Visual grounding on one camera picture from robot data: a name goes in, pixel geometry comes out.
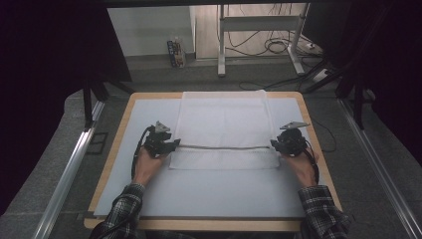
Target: metal frame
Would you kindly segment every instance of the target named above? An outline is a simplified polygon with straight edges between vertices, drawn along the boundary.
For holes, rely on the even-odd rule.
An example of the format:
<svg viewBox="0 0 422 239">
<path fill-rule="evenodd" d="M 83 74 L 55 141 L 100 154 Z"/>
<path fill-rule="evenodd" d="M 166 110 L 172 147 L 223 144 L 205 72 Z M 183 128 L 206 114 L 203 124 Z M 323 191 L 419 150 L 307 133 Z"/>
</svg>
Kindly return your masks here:
<svg viewBox="0 0 422 239">
<path fill-rule="evenodd" d="M 69 190 L 71 189 L 85 152 L 87 151 L 88 145 L 90 144 L 90 140 L 96 130 L 97 122 L 100 118 L 104 105 L 105 104 L 102 102 L 96 103 L 93 110 L 93 124 L 91 128 L 81 134 L 77 145 L 75 146 L 74 152 L 69 159 L 68 165 L 66 166 L 53 196 L 47 205 L 43 217 L 37 226 L 37 229 L 32 237 L 33 239 L 49 238 L 57 217 L 62 210 L 62 206 L 65 203 L 66 197 L 68 196 Z"/>
<path fill-rule="evenodd" d="M 299 76 L 305 71 L 298 58 L 296 47 L 307 16 L 307 3 L 299 16 L 259 16 L 259 17 L 224 17 L 224 5 L 220 5 L 220 48 L 218 55 L 218 76 L 226 75 L 226 56 L 224 46 L 225 32 L 242 31 L 296 31 L 292 45 L 288 46 L 289 56 Z"/>
<path fill-rule="evenodd" d="M 376 150 L 373 148 L 369 138 L 366 136 L 365 131 L 360 129 L 359 125 L 354 121 L 352 115 L 353 110 L 351 109 L 348 101 L 338 100 L 338 103 L 340 104 L 343 114 L 345 115 L 351 129 L 353 130 L 357 141 L 366 154 L 366 157 L 372 166 L 373 171 L 378 177 L 381 186 L 384 188 L 385 194 L 388 196 L 389 201 L 391 202 L 404 228 L 409 234 L 409 238 L 422 238 L 422 231 L 415 218 L 415 215 L 411 211 L 409 205 L 407 204 L 401 192 L 398 190 L 397 186 L 394 184 L 394 181 L 388 174 L 388 171 L 385 169 L 384 164 L 376 153 Z"/>
</svg>

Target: table leg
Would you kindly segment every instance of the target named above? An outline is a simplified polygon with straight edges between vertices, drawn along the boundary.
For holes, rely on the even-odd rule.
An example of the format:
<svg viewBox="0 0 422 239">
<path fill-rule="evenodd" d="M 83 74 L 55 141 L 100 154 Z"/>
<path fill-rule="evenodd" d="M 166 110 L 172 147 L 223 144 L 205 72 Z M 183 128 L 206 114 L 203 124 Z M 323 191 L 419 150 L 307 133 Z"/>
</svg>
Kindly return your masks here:
<svg viewBox="0 0 422 239">
<path fill-rule="evenodd" d="M 298 46 L 299 37 L 301 36 L 302 28 L 304 27 L 305 19 L 307 17 L 307 11 L 310 4 L 307 3 L 304 7 L 304 9 L 301 12 L 301 15 L 299 16 L 299 22 L 296 28 L 295 37 L 292 41 L 292 45 L 288 47 L 289 56 L 291 57 L 291 60 L 293 62 L 293 66 L 295 67 L 296 73 L 299 76 L 302 76 L 305 74 L 304 68 L 302 67 L 301 61 L 298 58 L 298 54 L 296 52 L 296 47 Z"/>
<path fill-rule="evenodd" d="M 224 5 L 220 5 L 220 48 L 218 53 L 218 76 L 226 76 L 226 49 L 224 47 Z"/>
</svg>

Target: white sheet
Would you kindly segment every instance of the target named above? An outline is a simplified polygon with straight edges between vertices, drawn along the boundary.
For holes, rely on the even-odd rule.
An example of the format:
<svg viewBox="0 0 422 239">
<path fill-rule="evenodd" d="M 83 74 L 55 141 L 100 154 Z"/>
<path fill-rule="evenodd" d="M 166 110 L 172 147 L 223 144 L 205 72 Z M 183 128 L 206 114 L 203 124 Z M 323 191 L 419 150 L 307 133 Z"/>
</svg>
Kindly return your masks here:
<svg viewBox="0 0 422 239">
<path fill-rule="evenodd" d="M 266 169 L 280 165 L 264 91 L 184 93 L 172 169 Z"/>
<path fill-rule="evenodd" d="M 276 135 L 282 132 L 279 126 L 304 121 L 296 99 L 268 99 L 268 103 Z M 94 216 L 108 215 L 114 199 L 130 183 L 131 160 L 142 132 L 159 120 L 171 128 L 174 136 L 180 105 L 181 99 L 135 102 Z M 307 129 L 300 130 L 310 140 Z M 282 158 L 279 167 L 263 170 L 175 170 L 169 168 L 169 159 L 146 187 L 142 216 L 296 218 L 305 215 L 297 194 L 301 185 Z M 324 185 L 323 178 L 319 184 Z"/>
</svg>

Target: person's left hand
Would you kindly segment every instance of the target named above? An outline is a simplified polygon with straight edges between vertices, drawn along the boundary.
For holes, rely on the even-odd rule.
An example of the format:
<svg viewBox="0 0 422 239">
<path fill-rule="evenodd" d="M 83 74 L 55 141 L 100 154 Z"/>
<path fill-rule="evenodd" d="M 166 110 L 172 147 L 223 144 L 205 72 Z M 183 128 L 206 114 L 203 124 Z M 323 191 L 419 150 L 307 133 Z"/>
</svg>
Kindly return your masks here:
<svg viewBox="0 0 422 239">
<path fill-rule="evenodd" d="M 162 162 L 168 154 L 162 154 L 158 157 L 151 157 L 149 152 L 141 147 L 139 150 L 139 157 L 137 158 L 135 166 L 135 174 L 133 177 L 133 183 L 140 183 L 143 186 L 148 184 L 149 180 L 161 167 Z"/>
</svg>

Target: hand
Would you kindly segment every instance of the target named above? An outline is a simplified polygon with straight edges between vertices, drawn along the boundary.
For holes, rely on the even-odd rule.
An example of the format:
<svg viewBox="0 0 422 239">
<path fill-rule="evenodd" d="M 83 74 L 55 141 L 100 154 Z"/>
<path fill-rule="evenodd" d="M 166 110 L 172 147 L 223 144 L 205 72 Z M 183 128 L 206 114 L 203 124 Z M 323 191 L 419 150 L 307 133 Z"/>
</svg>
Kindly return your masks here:
<svg viewBox="0 0 422 239">
<path fill-rule="evenodd" d="M 167 157 L 168 154 L 162 154 L 158 157 L 152 157 L 149 152 L 141 147 L 139 151 L 139 156 L 137 158 L 135 166 L 135 174 L 133 177 L 133 183 L 140 183 L 143 186 L 148 184 L 149 179 L 158 171 L 161 167 L 162 162 Z"/>
<path fill-rule="evenodd" d="M 307 148 L 307 151 L 313 155 L 313 152 L 310 148 Z M 319 159 L 319 155 L 314 152 L 316 162 Z M 282 154 L 282 157 L 288 162 L 289 166 L 295 172 L 298 177 L 299 182 L 303 187 L 316 186 L 316 173 L 314 168 L 310 163 L 307 155 L 302 152 L 298 156 L 290 156 L 287 154 Z"/>
</svg>

